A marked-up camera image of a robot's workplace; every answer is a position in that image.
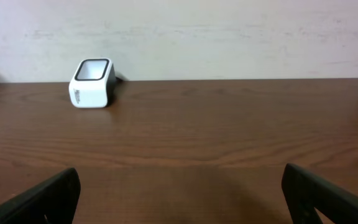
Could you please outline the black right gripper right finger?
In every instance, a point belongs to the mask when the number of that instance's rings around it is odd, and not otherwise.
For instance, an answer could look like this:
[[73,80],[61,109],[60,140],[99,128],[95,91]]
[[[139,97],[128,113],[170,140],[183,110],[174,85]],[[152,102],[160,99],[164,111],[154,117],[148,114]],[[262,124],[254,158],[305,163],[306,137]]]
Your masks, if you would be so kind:
[[285,166],[282,191],[293,223],[358,223],[358,197],[295,164]]

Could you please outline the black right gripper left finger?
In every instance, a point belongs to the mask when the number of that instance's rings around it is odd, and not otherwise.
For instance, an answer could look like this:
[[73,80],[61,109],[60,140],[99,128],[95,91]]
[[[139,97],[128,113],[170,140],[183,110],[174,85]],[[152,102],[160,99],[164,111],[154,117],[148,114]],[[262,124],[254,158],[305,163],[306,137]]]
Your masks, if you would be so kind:
[[73,222],[81,192],[74,168],[66,169],[0,204],[0,224]]

